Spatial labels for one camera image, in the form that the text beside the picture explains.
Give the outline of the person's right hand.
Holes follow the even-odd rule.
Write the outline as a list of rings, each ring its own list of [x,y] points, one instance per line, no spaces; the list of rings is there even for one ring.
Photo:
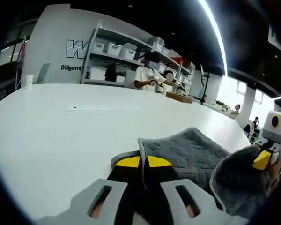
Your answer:
[[[269,179],[271,184],[275,183],[278,180],[281,170],[281,157],[279,156],[275,163],[269,165],[265,172],[266,178]]]

